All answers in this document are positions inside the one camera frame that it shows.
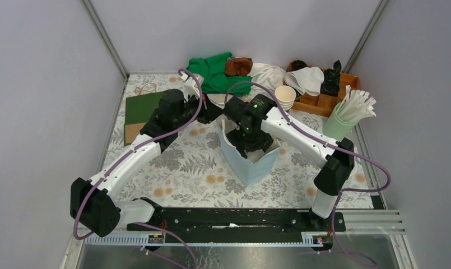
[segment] light blue box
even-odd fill
[[[277,140],[273,141],[273,144],[268,148],[264,156],[258,161],[251,162],[243,158],[225,136],[235,128],[235,123],[225,118],[219,118],[216,122],[218,125],[218,136],[220,138],[220,149],[227,158],[230,166],[232,166],[235,174],[237,174],[246,186],[253,185],[270,174],[278,152],[280,151],[281,145]]]

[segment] cardboard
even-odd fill
[[[125,146],[133,143],[141,128],[150,120],[154,110],[159,107],[159,100],[163,94],[164,92],[154,92],[126,98],[123,126]]]
[[[262,156],[253,154],[247,160],[240,155],[226,137],[226,134],[235,128],[235,123],[225,117],[219,117],[216,123],[218,125],[220,149],[235,174],[246,186],[253,185],[270,174],[281,147],[277,140],[273,141],[273,144]]]
[[[130,124],[124,126],[124,144],[130,145],[133,143],[134,139],[140,133],[141,128],[146,124],[146,122]]]

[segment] wooden tray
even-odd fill
[[[341,72],[340,89],[337,97],[326,94],[311,96],[305,93],[300,97],[299,102],[294,103],[292,109],[329,117],[334,107],[342,102],[342,99],[346,96],[347,85],[351,85],[351,90],[359,89],[359,77]]]

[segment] gray wall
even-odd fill
[[[286,67],[345,65],[379,0],[93,0],[130,72],[231,51]]]
[[[122,79],[80,1],[0,1],[0,268],[57,268]]]
[[[391,2],[352,71],[377,99],[364,129],[419,268],[451,268],[451,1]]]

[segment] white cloth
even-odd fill
[[[274,92],[276,88],[283,85],[285,74],[286,71],[281,67],[266,63],[253,63],[252,70],[248,76],[252,77],[252,82],[261,84]]]
[[[210,102],[212,102],[214,105],[218,106],[221,109],[224,109],[225,107],[225,94],[207,94],[207,97],[209,97]]]
[[[285,82],[301,94],[318,96],[324,82],[324,73],[319,67],[305,67],[286,73]]]

